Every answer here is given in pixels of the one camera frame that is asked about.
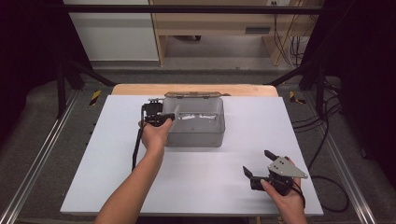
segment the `aluminum frame rail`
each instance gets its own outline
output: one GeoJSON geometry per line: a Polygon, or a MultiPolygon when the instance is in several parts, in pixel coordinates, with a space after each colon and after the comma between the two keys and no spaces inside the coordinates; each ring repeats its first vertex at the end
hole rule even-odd
{"type": "Polygon", "coordinates": [[[53,146],[56,143],[56,140],[59,137],[72,109],[78,98],[79,91],[72,91],[71,95],[67,102],[67,108],[64,111],[64,114],[55,120],[55,123],[52,126],[47,139],[45,140],[43,146],[40,148],[37,156],[35,157],[35,161],[32,163],[28,173],[23,179],[20,187],[12,198],[11,202],[8,204],[6,210],[3,212],[2,216],[0,216],[1,224],[12,224],[18,217],[24,203],[26,202],[27,197],[29,196],[30,191],[32,190],[44,164],[50,152],[53,149],[53,146]]]}
{"type": "Polygon", "coordinates": [[[216,14],[299,14],[321,15],[340,12],[323,7],[181,6],[181,5],[43,5],[48,10],[84,13],[216,13],[216,14]]]}

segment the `black cable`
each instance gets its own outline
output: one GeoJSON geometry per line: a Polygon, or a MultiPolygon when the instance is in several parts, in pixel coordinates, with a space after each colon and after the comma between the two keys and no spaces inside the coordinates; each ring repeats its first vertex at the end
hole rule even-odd
{"type": "MultiPolygon", "coordinates": [[[[327,106],[328,106],[328,103],[330,102],[330,100],[331,100],[331,99],[334,99],[334,98],[336,98],[336,97],[338,97],[338,95],[332,96],[332,97],[329,98],[329,99],[326,101],[326,103],[325,103],[325,113],[324,113],[324,118],[325,118],[325,120],[324,120],[324,121],[326,122],[326,131],[325,131],[325,134],[323,135],[323,138],[322,138],[322,140],[321,140],[321,142],[320,142],[320,144],[319,144],[318,150],[317,150],[317,152],[315,153],[314,158],[312,159],[312,161],[311,161],[311,162],[309,163],[309,165],[308,165],[308,171],[311,169],[312,164],[314,163],[314,161],[315,161],[315,159],[317,158],[319,152],[321,151],[321,149],[322,149],[322,147],[323,147],[323,144],[324,144],[324,141],[326,140],[327,134],[328,134],[328,132],[329,132],[329,111],[331,111],[331,110],[332,110],[333,108],[335,108],[336,106],[339,106],[339,105],[340,105],[340,104],[334,105],[334,106],[332,106],[331,109],[327,110],[327,106]]],[[[350,200],[349,200],[349,197],[348,197],[346,191],[344,190],[344,188],[343,188],[340,184],[338,184],[337,182],[335,182],[334,180],[330,179],[329,177],[322,176],[322,175],[312,175],[312,176],[311,176],[311,179],[314,179],[314,178],[321,178],[321,179],[325,179],[325,180],[328,180],[328,181],[334,183],[334,185],[336,185],[341,191],[343,191],[344,195],[346,196],[346,205],[345,205],[342,209],[330,208],[330,207],[328,207],[328,206],[326,206],[326,205],[323,205],[322,203],[320,203],[320,205],[321,205],[324,209],[326,209],[326,210],[328,210],[328,211],[331,211],[331,212],[334,212],[334,213],[343,213],[343,212],[345,212],[345,211],[348,209],[348,207],[349,207],[349,202],[350,202],[350,200]]]]}
{"type": "Polygon", "coordinates": [[[346,196],[346,205],[345,205],[343,208],[341,208],[341,209],[330,208],[330,207],[328,207],[328,206],[323,205],[322,203],[320,203],[320,205],[321,205],[324,209],[326,209],[326,210],[328,210],[328,211],[331,211],[331,212],[334,212],[334,213],[343,213],[343,212],[345,212],[345,211],[348,209],[348,207],[349,207],[350,200],[349,200],[349,197],[348,197],[348,195],[347,195],[347,192],[344,190],[344,188],[343,188],[340,184],[338,184],[337,182],[335,182],[334,180],[330,179],[329,177],[322,176],[322,175],[312,175],[312,176],[311,176],[311,179],[315,179],[315,178],[316,178],[316,179],[325,179],[325,180],[327,180],[327,181],[330,181],[330,182],[334,183],[334,185],[337,186],[341,191],[343,191],[344,195],[346,196]]]}
{"type": "MultiPolygon", "coordinates": [[[[328,118],[331,117],[332,115],[334,115],[335,113],[337,113],[338,111],[340,111],[340,109],[337,109],[337,110],[335,110],[335,111],[332,112],[332,110],[333,110],[334,108],[336,108],[337,106],[339,106],[339,105],[340,105],[340,104],[333,105],[333,106],[326,112],[326,113],[328,114],[328,118]]],[[[312,122],[310,122],[310,123],[308,123],[308,124],[302,125],[302,126],[293,127],[293,129],[300,129],[300,128],[308,127],[309,125],[311,125],[312,123],[315,123],[315,122],[317,122],[317,121],[320,121],[320,119],[316,119],[316,120],[314,120],[314,121],[312,121],[312,122]]],[[[320,124],[315,125],[314,127],[310,128],[310,129],[307,129],[307,130],[304,130],[304,131],[299,131],[299,132],[296,132],[296,131],[295,131],[295,133],[307,132],[307,131],[309,131],[309,130],[312,130],[312,129],[314,129],[314,128],[317,128],[318,126],[322,125],[323,123],[324,123],[324,120],[323,120],[320,124]]]]}

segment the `black curtain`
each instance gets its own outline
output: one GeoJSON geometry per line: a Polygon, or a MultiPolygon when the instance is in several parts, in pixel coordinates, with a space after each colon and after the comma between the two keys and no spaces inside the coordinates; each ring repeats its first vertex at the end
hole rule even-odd
{"type": "MultiPolygon", "coordinates": [[[[67,57],[91,68],[68,13],[50,12],[42,4],[62,0],[1,0],[0,3],[0,143],[23,110],[32,88],[56,79],[67,57]]],[[[68,79],[82,81],[68,68],[68,79]]]]}
{"type": "MultiPolygon", "coordinates": [[[[341,102],[348,120],[368,156],[378,161],[396,186],[396,17],[394,1],[355,1],[324,52],[326,76],[340,77],[341,102]]],[[[334,20],[318,21],[308,60],[334,20]]]]}

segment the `wooden edge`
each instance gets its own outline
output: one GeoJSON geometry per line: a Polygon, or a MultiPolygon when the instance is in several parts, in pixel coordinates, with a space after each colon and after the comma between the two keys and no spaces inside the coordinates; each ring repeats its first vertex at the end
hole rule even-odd
{"type": "Polygon", "coordinates": [[[169,91],[219,91],[231,96],[277,97],[274,86],[264,85],[192,85],[192,84],[118,84],[112,95],[165,95],[169,91]]]}

